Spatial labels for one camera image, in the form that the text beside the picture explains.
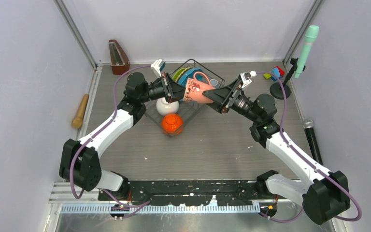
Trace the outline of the lime green plate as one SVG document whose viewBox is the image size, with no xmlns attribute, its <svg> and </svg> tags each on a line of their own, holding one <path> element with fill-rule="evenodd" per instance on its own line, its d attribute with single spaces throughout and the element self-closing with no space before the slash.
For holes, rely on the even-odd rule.
<svg viewBox="0 0 371 232">
<path fill-rule="evenodd" d="M 181 73 L 185 70 L 185 68 L 181 68 L 176 71 L 176 73 L 173 75 L 172 79 L 173 81 L 177 82 L 177 79 L 180 77 Z"/>
</svg>

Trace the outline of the white mug red handle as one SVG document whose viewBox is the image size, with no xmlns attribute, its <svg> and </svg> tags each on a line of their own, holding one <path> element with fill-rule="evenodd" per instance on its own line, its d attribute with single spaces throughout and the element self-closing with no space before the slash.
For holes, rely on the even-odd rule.
<svg viewBox="0 0 371 232">
<path fill-rule="evenodd" d="M 208 83 L 197 80 L 197 75 L 201 75 Z M 184 102 L 197 102 L 202 104 L 211 104 L 214 101 L 204 96 L 203 93 L 208 90 L 213 90 L 215 87 L 211 85 L 210 80 L 203 72 L 195 72 L 193 77 L 188 78 L 185 93 L 183 96 Z"/>
</svg>

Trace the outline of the white bowl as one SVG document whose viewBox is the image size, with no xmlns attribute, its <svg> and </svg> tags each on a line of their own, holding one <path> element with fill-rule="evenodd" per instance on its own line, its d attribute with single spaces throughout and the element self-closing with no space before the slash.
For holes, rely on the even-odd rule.
<svg viewBox="0 0 371 232">
<path fill-rule="evenodd" d="M 165 98 L 157 99 L 156 110 L 162 116 L 176 114 L 179 110 L 179 102 L 168 103 Z"/>
</svg>

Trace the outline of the white mug grey handle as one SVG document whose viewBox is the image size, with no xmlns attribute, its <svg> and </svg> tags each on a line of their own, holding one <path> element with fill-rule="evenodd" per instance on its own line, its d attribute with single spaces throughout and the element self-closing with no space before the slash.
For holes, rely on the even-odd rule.
<svg viewBox="0 0 371 232">
<path fill-rule="evenodd" d="M 220 84 L 219 84 L 219 82 L 218 82 L 216 79 L 210 79 L 210 84 L 211 84 L 214 88 L 219 88 L 219 87 L 220 87 Z"/>
</svg>

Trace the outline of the blue polka dot plate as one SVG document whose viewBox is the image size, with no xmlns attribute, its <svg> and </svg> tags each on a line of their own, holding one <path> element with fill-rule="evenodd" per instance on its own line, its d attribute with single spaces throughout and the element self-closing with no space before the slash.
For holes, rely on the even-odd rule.
<svg viewBox="0 0 371 232">
<path fill-rule="evenodd" d="M 181 86 L 186 86 L 186 83 L 189 78 L 193 78 L 194 74 L 197 72 L 202 72 L 201 68 L 192 68 L 188 67 L 185 69 L 185 71 L 180 75 L 180 77 L 177 79 L 177 83 Z"/>
</svg>

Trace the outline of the black wire dish rack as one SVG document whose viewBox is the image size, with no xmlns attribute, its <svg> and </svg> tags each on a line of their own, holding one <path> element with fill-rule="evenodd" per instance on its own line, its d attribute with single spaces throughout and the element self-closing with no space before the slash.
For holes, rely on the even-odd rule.
<svg viewBox="0 0 371 232">
<path fill-rule="evenodd" d="M 192 58 L 188 59 L 186 62 L 181 64 L 178 68 L 176 68 L 173 72 L 171 72 L 170 76 L 173 77 L 173 75 L 176 73 L 177 70 L 179 70 L 181 68 L 188 68 L 188 67 L 201 68 L 202 72 L 205 73 L 208 76 L 209 80 L 210 79 L 216 79 L 219 82 L 220 87 L 223 87 L 224 84 L 225 84 L 225 80 L 222 77 L 220 77 L 216 73 L 212 72 L 210 69 L 205 67 L 203 64 L 199 63 L 198 61 L 196 61 Z M 162 122 L 162 119 L 163 119 L 164 116 L 160 115 L 157 112 L 157 110 L 156 110 L 156 100 L 153 100 L 153 101 L 147 103 L 146 108 L 147 108 L 147 110 L 146 110 L 145 116 L 148 119 L 152 120 L 157 126 L 159 126 L 161 131 L 163 132 L 161 122 Z M 203 108 L 205 108 L 204 104 L 200 104 L 200 103 L 197 103 L 195 101 L 192 101 L 192 102 L 191 101 L 189 101 L 189 102 L 179 101 L 179 110 L 176 114 L 178 114 L 183 119 L 184 127 L 185 127 L 185 125 L 188 122 L 190 122 L 191 119 L 193 119 Z"/>
</svg>

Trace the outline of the orange bowl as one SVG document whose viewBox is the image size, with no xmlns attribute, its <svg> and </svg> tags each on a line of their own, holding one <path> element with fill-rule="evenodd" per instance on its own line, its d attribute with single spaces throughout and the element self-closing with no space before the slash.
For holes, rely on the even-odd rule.
<svg viewBox="0 0 371 232">
<path fill-rule="evenodd" d="M 167 114 L 161 122 L 162 130 L 166 135 L 180 134 L 184 129 L 184 121 L 178 114 Z"/>
</svg>

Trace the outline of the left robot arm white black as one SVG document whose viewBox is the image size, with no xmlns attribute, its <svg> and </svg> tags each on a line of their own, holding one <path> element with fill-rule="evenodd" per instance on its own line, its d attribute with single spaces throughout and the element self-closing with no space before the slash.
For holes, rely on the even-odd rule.
<svg viewBox="0 0 371 232">
<path fill-rule="evenodd" d="M 145 103 L 160 98 L 177 102 L 183 98 L 185 87 L 174 82 L 168 73 L 148 83 L 140 72 L 127 78 L 124 97 L 113 113 L 100 126 L 79 140 L 67 140 L 62 149 L 59 176 L 85 191 L 110 190 L 117 200 L 128 196 L 124 176 L 106 171 L 100 166 L 105 150 L 125 131 L 132 128 L 146 111 Z"/>
</svg>

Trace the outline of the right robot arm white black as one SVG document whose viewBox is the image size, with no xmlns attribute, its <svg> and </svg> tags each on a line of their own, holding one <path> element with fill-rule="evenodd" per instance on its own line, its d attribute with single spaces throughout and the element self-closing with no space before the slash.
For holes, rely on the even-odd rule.
<svg viewBox="0 0 371 232">
<path fill-rule="evenodd" d="M 260 94 L 254 101 L 244 95 L 241 81 L 203 92 L 210 99 L 210 107 L 219 113 L 228 110 L 239 113 L 253 122 L 251 136 L 265 149 L 282 160 L 300 179 L 283 177 L 277 171 L 268 171 L 259 177 L 257 194 L 262 198 L 279 195 L 302 206 L 314 223 L 321 225 L 348 210 L 348 180 L 340 171 L 331 172 L 300 149 L 274 120 L 277 112 L 275 99 Z"/>
</svg>

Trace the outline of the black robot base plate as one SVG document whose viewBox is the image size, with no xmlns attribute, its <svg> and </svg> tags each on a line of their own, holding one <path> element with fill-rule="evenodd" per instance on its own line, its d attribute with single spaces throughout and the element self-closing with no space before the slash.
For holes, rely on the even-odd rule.
<svg viewBox="0 0 371 232">
<path fill-rule="evenodd" d="M 255 180 L 126 181 L 122 190 L 111 194 L 120 201 L 129 200 L 134 205 L 149 201 L 152 206 L 206 206 L 212 200 L 219 206 L 238 206 L 283 199 L 262 192 Z"/>
</svg>

